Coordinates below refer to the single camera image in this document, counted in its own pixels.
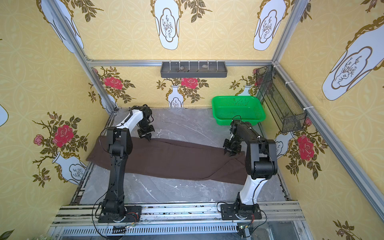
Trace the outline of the dark brown long pants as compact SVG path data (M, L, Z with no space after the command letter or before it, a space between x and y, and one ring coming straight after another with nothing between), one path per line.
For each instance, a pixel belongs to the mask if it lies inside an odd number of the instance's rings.
M127 173L166 179L213 180L244 185L246 155L224 153L224 149L169 139L132 138Z

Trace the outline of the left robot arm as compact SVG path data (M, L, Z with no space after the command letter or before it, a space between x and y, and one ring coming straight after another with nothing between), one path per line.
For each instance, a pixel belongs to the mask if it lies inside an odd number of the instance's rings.
M111 157L112 170L105 198L99 204L99 223L136 223L140 220L142 206L125 205L124 177L128 157L133 151L131 132L139 127L139 137L151 140L155 131L152 121L152 110L148 105L133 106L119 124L107 128L107 152Z

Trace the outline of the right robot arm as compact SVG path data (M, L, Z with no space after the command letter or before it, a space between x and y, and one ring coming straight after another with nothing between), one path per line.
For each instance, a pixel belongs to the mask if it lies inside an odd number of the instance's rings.
M266 182L277 174L277 146L257 133L251 123L233 120L232 136L223 145L225 153L235 156L241 153L241 144L247 144L245 168L247 179L233 204L222 204L220 212L223 220L260 220L261 210L258 196Z

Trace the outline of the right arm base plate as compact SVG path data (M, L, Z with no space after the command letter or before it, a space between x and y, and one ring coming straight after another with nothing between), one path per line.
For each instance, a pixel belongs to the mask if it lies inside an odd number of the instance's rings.
M261 220L262 213L260 206L244 205L239 203L234 204L222 204L220 206L222 220Z

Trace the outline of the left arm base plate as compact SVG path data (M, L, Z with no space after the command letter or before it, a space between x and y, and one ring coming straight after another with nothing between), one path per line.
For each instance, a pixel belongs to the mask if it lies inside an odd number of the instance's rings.
M98 223L137 223L141 213L142 206L125 206L122 213L112 213L102 208Z

